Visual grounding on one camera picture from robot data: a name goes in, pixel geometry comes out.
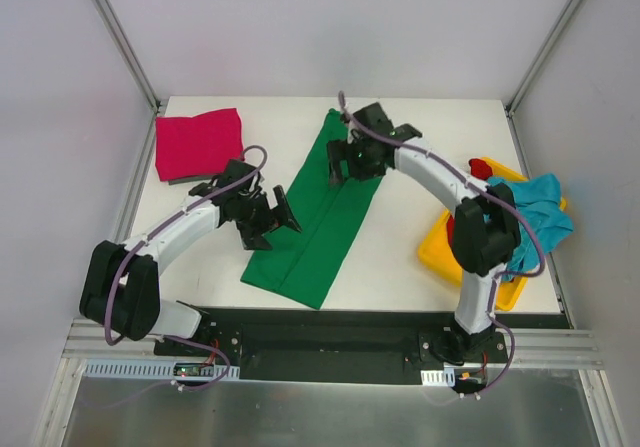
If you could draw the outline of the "green t shirt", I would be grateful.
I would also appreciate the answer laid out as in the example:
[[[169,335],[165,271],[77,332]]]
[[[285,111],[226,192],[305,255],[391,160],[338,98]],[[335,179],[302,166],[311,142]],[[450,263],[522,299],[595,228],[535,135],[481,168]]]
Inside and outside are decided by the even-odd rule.
[[[329,185],[326,146],[346,134],[339,112],[329,110],[286,194],[302,231],[284,228],[269,234],[272,248],[253,253],[243,283],[313,309],[323,305],[381,183],[349,179]]]

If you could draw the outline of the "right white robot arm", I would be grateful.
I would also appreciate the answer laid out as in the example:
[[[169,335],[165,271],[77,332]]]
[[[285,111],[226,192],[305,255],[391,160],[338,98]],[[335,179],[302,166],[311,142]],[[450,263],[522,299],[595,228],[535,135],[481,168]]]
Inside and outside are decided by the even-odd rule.
[[[410,124],[393,125],[379,103],[354,113],[340,110],[348,130],[327,144],[329,181],[366,181],[394,169],[417,182],[454,220],[451,251],[463,272],[459,301],[448,330],[431,341],[441,362],[461,366],[481,355],[495,331],[493,316],[499,272],[521,241],[509,187],[490,186],[437,154]]]

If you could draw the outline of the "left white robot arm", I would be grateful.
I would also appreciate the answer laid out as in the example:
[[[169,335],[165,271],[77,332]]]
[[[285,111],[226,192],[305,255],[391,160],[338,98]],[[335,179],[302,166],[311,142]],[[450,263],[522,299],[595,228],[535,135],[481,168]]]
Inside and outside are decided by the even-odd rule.
[[[231,160],[222,173],[191,188],[183,204],[149,231],[122,243],[105,240],[93,250],[79,312],[101,325],[108,344],[148,335],[176,337],[188,355],[204,354],[211,344],[204,313],[162,297],[160,277],[202,237],[226,223],[235,224],[244,249],[267,251],[267,234],[286,227],[298,232],[281,186],[271,205],[259,168]]]

